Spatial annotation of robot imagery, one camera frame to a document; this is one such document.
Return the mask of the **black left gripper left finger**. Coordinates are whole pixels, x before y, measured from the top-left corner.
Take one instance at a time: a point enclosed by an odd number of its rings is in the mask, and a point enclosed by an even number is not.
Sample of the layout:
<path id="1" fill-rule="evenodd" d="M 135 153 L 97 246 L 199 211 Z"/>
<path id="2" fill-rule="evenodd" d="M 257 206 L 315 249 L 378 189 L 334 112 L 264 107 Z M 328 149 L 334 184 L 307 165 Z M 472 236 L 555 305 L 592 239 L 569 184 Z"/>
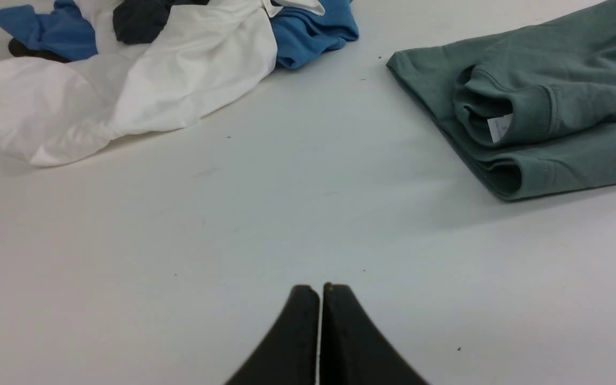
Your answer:
<path id="1" fill-rule="evenodd" d="M 228 384 L 315 384 L 320 298 L 297 285 L 263 340 Z"/>

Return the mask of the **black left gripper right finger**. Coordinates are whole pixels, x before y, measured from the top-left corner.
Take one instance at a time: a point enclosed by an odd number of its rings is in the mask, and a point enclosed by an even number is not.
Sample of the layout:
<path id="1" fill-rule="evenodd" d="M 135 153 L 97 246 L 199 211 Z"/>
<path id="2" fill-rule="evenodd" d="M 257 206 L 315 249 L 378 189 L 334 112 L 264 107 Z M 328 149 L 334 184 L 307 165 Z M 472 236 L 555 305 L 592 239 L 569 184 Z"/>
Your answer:
<path id="1" fill-rule="evenodd" d="M 427 384 L 384 338 L 355 293 L 325 283 L 320 384 Z"/>

